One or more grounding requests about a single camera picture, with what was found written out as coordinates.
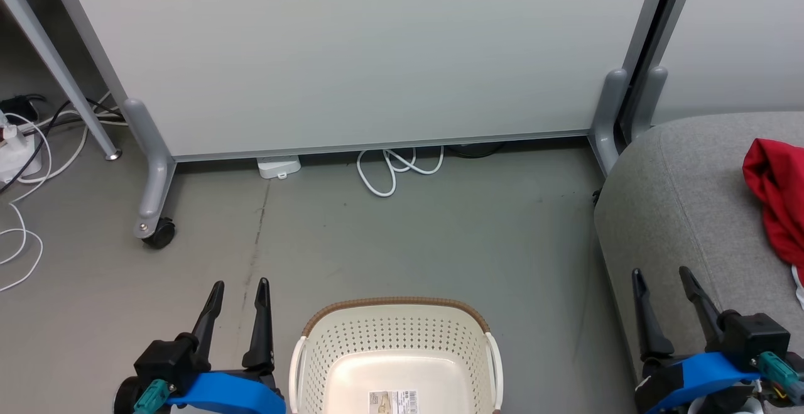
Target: white panel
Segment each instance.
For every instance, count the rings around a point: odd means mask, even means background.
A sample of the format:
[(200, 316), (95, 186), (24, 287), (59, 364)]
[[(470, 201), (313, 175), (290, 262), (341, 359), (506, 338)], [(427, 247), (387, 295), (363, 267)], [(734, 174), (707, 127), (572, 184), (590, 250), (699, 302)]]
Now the white panel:
[(585, 129), (643, 1), (80, 0), (174, 155)]
[(653, 124), (804, 110), (804, 0), (687, 0), (661, 65)]

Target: black wheel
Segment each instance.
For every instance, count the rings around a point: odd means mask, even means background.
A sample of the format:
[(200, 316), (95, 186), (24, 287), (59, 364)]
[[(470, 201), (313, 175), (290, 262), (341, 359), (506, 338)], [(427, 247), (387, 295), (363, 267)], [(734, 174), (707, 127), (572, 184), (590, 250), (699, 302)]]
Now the black wheel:
[(160, 217), (152, 236), (144, 237), (143, 242), (150, 248), (161, 249), (169, 245), (175, 236), (176, 225), (173, 224), (173, 220), (169, 217)]
[(132, 414), (135, 403), (140, 400), (145, 390), (137, 376), (124, 379), (114, 396), (112, 412), (114, 414)]

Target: gray cushion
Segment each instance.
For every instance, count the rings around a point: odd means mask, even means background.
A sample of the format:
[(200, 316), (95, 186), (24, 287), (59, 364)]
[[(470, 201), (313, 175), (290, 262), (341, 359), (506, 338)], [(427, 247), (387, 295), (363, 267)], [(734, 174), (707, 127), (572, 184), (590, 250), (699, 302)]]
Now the gray cushion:
[(633, 268), (643, 271), (677, 354), (704, 350), (678, 279), (678, 266), (686, 265), (719, 308), (769, 314), (792, 333), (790, 350), (804, 355), (804, 311), (790, 267), (770, 248), (761, 205), (743, 179), (743, 158), (758, 137), (804, 146), (804, 113), (720, 114), (660, 125), (626, 148), (606, 180), (595, 227), (637, 374)]

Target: black cable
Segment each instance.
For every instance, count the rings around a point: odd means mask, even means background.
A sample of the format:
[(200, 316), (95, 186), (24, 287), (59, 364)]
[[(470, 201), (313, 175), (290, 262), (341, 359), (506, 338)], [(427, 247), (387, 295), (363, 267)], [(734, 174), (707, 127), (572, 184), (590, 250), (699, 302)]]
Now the black cable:
[[(78, 123), (83, 123), (83, 122), (84, 122), (84, 120), (81, 119), (80, 117), (75, 117), (74, 119), (64, 119), (64, 120), (58, 122), (58, 124), (53, 124), (52, 128), (61, 127), (62, 125), (78, 124)], [(104, 117), (104, 122), (116, 122), (118, 124), (125, 124), (126, 123), (124, 120), (108, 119), (106, 117)], [(36, 130), (28, 130), (28, 131), (25, 131), (25, 133), (23, 133), (23, 134), (24, 134), (24, 136), (31, 136), (31, 134), (38, 134), (38, 133), (36, 132)]]
[(464, 151), (455, 150), (454, 145), (446, 145), (446, 150), (451, 151), (455, 156), (459, 156), (460, 158), (467, 158), (470, 160), (476, 160), (478, 158), (485, 158), (487, 156), (492, 156), (494, 153), (500, 151), (501, 148), (505, 146), (505, 142), (498, 144), (496, 147), (492, 148), (492, 150), (485, 151), (484, 153), (464, 153)]
[[(64, 102), (64, 104), (61, 105), (61, 107), (59, 107), (57, 111), (55, 111), (55, 114), (53, 114), (53, 118), (51, 119), (51, 121), (48, 122), (48, 125), (45, 127), (45, 129), (42, 130), (42, 134), (44, 134), (45, 137), (48, 137), (48, 133), (50, 133), (51, 128), (53, 128), (53, 124), (54, 124), (55, 120), (58, 118), (58, 115), (61, 114), (61, 111), (64, 111), (64, 108), (66, 108), (67, 105), (69, 105), (69, 104), (70, 104), (70, 101), (68, 100), (68, 101)], [(28, 162), (26, 162), (25, 165), (23, 165), (23, 167), (19, 170), (19, 172), (17, 172), (17, 175), (15, 175), (11, 180), (9, 180), (8, 183), (3, 185), (3, 188), (0, 188), (0, 194), (5, 193), (5, 191), (7, 191), (8, 188), (11, 187), (12, 184), (14, 184), (14, 182), (17, 182), (18, 178), (23, 176), (23, 172), (25, 172), (25, 170), (28, 168), (28, 166), (31, 165), (31, 163), (34, 161), (34, 158), (36, 157), (36, 155), (40, 152), (40, 150), (42, 150), (42, 146), (44, 144), (45, 144), (45, 139), (41, 139), (40, 143), (34, 149), (34, 153), (31, 155), (31, 158), (28, 158)]]
[(104, 111), (106, 111), (106, 112), (108, 112), (110, 114), (115, 114), (115, 116), (123, 117), (123, 114), (120, 113), (120, 111), (112, 111), (110, 108), (104, 107), (103, 105), (101, 105), (100, 103), (96, 102), (95, 100), (87, 99), (87, 102), (95, 105), (98, 108), (101, 108), (102, 110), (104, 110)]

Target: concrete floor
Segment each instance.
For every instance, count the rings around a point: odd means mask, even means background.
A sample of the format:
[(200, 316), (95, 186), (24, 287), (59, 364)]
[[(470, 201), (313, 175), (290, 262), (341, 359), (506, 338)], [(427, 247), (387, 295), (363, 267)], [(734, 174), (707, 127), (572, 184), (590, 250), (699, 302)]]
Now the concrete floor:
[[(57, 162), (79, 130), (54, 131)], [(328, 303), (450, 297), (480, 311), (497, 337), (504, 411), (634, 411), (592, 236), (590, 196), (602, 180), (587, 147), (448, 157), (433, 176), (401, 174), (390, 199), (368, 193), (352, 163), (305, 165), (272, 182), (251, 162), (190, 167), (171, 190), (178, 234), (152, 251), (131, 230), (144, 159), (126, 130), (112, 131), (123, 158), (104, 161), (90, 140), (68, 171), (20, 205), (45, 248), (31, 279), (0, 293), (3, 411), (109, 411), (141, 351), (192, 328), (216, 280), (226, 296), (210, 360), (238, 368), (262, 276), (271, 282), (285, 393), (293, 345)], [(366, 166), (385, 188), (384, 162)], [(15, 226), (3, 207), (0, 227)], [(20, 237), (0, 239), (6, 254)], [(26, 273), (36, 251), (0, 268), (0, 285)], [(388, 282), (378, 285), (378, 274)]]

